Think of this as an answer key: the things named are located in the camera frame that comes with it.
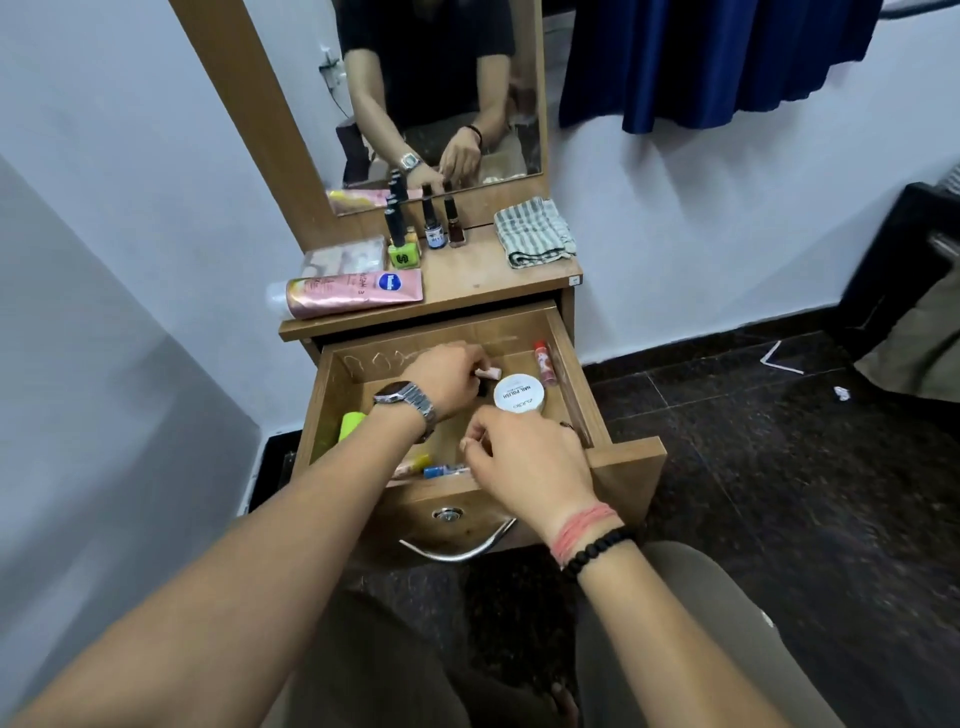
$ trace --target grey pants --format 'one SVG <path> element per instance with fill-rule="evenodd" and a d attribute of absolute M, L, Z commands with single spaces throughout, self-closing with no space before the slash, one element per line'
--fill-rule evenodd
<path fill-rule="evenodd" d="M 686 610 L 795 728 L 842 726 L 787 651 L 777 629 L 706 555 L 674 543 L 643 553 Z M 646 721 L 599 619 L 586 601 L 576 661 L 585 728 Z M 557 728 L 540 698 L 471 670 L 448 670 L 379 602 L 353 593 L 331 599 L 317 635 L 264 728 L 443 726 Z"/>

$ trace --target drawer lock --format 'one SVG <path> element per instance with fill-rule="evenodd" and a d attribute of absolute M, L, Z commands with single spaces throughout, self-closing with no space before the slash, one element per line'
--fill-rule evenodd
<path fill-rule="evenodd" d="M 441 508 L 439 511 L 433 512 L 433 517 L 435 519 L 440 519 L 441 521 L 447 523 L 453 523 L 458 521 L 461 516 L 464 515 L 464 512 L 459 508 Z"/>

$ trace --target black beaded bracelet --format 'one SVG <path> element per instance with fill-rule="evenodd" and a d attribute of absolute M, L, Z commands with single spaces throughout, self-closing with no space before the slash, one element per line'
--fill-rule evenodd
<path fill-rule="evenodd" d="M 634 533 L 635 530 L 629 525 L 621 525 L 619 528 L 615 528 L 613 531 L 605 533 L 566 563 L 566 566 L 564 567 L 564 575 L 567 578 L 576 581 L 577 576 L 580 575 L 580 572 L 583 570 L 584 566 L 586 566 L 591 560 L 595 559 L 611 546 L 616 546 L 621 541 L 629 541 L 630 539 L 634 538 Z"/>

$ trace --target white wall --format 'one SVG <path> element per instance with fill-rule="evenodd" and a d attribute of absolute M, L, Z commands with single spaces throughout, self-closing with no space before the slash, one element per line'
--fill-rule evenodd
<path fill-rule="evenodd" d="M 620 117 L 551 137 L 600 361 L 839 301 L 900 190 L 960 162 L 960 8 L 880 22 L 808 100 L 720 129 Z"/>
<path fill-rule="evenodd" d="M 318 70 L 324 62 L 322 45 L 336 58 L 342 57 L 333 4 L 330 0 L 244 2 L 324 186 L 340 189 L 347 156 L 335 130 L 346 119 L 345 113 L 353 114 L 353 108 L 346 81 L 336 87 L 334 102 Z"/>
<path fill-rule="evenodd" d="M 263 303 L 301 253 L 166 0 L 0 4 L 0 155 L 268 433 L 316 369 Z"/>
<path fill-rule="evenodd" d="M 224 531 L 259 430 L 0 158 L 0 724 Z"/>

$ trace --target wrist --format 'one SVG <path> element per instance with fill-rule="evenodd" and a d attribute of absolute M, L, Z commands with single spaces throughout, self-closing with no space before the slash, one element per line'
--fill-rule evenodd
<path fill-rule="evenodd" d="M 423 415 L 413 404 L 405 401 L 375 404 L 370 412 L 370 419 L 387 423 L 391 431 L 408 435 L 411 442 L 416 442 L 426 432 Z"/>

